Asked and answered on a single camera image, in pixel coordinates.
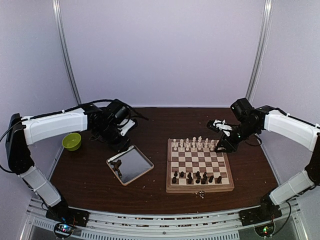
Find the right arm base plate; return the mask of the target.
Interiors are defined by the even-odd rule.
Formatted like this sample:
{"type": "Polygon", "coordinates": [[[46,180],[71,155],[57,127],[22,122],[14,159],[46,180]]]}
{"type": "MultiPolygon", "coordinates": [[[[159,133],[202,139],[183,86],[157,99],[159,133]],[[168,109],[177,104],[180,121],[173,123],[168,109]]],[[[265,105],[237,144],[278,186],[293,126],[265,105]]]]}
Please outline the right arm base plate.
{"type": "Polygon", "coordinates": [[[281,216],[281,210],[263,213],[260,207],[245,209],[239,212],[239,218],[243,227],[271,221],[273,218],[280,218],[281,216]]]}

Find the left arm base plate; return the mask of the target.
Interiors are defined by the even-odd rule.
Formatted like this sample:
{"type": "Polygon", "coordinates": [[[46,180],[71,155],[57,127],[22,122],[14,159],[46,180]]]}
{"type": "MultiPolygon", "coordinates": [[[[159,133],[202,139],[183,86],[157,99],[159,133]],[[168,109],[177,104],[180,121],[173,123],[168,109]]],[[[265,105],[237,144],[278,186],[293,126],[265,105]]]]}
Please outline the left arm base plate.
{"type": "Polygon", "coordinates": [[[57,222],[63,222],[71,226],[86,227],[89,220],[90,213],[85,210],[79,210],[69,208],[65,216],[57,217],[49,210],[46,212],[45,217],[47,219],[55,220],[57,222]]]}

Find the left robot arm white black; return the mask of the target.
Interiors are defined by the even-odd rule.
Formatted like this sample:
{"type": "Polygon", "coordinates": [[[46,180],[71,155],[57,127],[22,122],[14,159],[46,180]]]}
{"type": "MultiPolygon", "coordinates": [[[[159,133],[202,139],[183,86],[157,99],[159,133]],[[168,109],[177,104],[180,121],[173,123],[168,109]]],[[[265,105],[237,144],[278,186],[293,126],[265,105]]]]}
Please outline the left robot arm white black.
{"type": "Polygon", "coordinates": [[[7,159],[7,167],[2,166],[1,170],[22,178],[55,217],[67,222],[72,218],[72,211],[63,195],[37,167],[30,147],[37,143],[51,144],[65,134],[90,131],[94,138],[121,152],[129,147],[127,133],[137,127],[137,119],[148,120],[148,117],[119,99],[99,99],[39,115],[15,113],[0,137],[7,159]]]}

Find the wooden chess board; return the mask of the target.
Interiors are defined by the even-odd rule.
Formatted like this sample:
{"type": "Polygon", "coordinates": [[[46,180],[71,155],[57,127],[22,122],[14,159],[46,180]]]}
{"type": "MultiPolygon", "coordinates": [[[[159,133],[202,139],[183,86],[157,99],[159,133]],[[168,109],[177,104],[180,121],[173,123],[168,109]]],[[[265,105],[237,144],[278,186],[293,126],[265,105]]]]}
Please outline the wooden chess board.
{"type": "Polygon", "coordinates": [[[166,192],[170,194],[184,194],[195,192],[231,192],[235,185],[232,177],[229,159],[226,153],[215,152],[218,143],[216,139],[168,139],[167,140],[167,167],[166,192]],[[172,184],[174,172],[178,172],[176,184],[172,184]],[[200,183],[196,183],[196,172],[200,172],[200,183]],[[207,172],[207,184],[202,184],[203,174],[207,172]],[[193,183],[188,184],[188,173],[192,174],[193,183]],[[214,182],[208,183],[210,176],[214,182]]]}

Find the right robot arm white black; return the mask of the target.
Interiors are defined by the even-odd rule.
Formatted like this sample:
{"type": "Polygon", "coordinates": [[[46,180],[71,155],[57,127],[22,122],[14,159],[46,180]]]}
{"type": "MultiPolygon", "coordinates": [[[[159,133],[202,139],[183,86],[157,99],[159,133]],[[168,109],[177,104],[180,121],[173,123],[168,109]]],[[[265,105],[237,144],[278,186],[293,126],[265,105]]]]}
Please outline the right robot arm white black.
{"type": "Polygon", "coordinates": [[[212,120],[207,127],[221,132],[215,147],[217,153],[234,153],[240,143],[253,135],[262,134],[262,145],[269,162],[277,173],[286,170],[281,184],[261,199],[256,210],[259,220],[268,220],[276,207],[320,184],[320,126],[292,116],[278,107],[253,107],[246,98],[236,100],[230,109],[237,124],[212,120]]]}

